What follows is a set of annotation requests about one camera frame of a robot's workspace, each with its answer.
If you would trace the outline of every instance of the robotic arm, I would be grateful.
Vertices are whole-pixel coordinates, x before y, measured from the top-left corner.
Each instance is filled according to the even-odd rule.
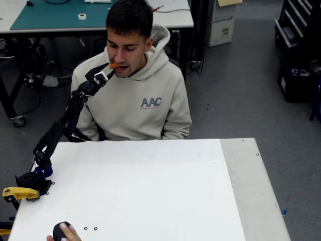
[[[84,107],[84,104],[88,101],[88,98],[93,97],[114,75],[114,70],[107,76],[102,72],[107,65],[109,65],[109,63],[90,70],[85,75],[87,81],[82,83],[71,93],[71,98],[68,101],[68,106],[64,116],[59,121],[53,123],[48,132],[40,139],[33,151],[35,155],[34,162],[36,162],[38,166],[34,171],[30,170],[30,172],[20,177],[16,176],[18,187],[38,190],[40,195],[46,194],[52,185],[51,180],[46,180],[47,177],[53,174],[50,158],[61,136],[65,135],[69,139],[72,139],[72,135],[74,134],[76,136],[80,136],[80,138],[90,141],[86,136],[81,136],[82,134],[76,129],[76,125],[80,112]],[[7,202],[13,202],[16,198],[13,198],[12,195],[4,195],[4,199]]]

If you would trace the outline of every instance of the ear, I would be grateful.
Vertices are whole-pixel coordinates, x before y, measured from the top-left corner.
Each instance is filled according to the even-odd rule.
[[[148,52],[152,47],[152,37],[148,38],[145,43],[145,52]]]

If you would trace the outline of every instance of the white paper sheet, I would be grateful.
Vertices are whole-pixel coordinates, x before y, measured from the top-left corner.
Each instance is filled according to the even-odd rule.
[[[9,241],[62,221],[83,241],[245,240],[219,140],[60,143],[52,163],[55,185],[22,201]]]

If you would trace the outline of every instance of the hoodie hood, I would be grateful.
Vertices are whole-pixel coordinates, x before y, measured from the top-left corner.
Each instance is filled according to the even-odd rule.
[[[147,79],[168,63],[169,58],[165,53],[164,47],[170,41],[170,32],[165,26],[155,24],[151,30],[151,37],[153,39],[153,44],[150,50],[145,53],[147,59],[146,65],[140,71],[128,77],[128,79]],[[106,62],[109,63],[107,47],[105,47],[104,55]]]

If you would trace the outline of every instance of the short dark hair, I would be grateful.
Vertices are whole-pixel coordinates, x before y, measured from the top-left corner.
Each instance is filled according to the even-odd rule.
[[[137,31],[149,38],[152,28],[152,8],[145,0],[119,0],[109,10],[106,27],[116,34]]]

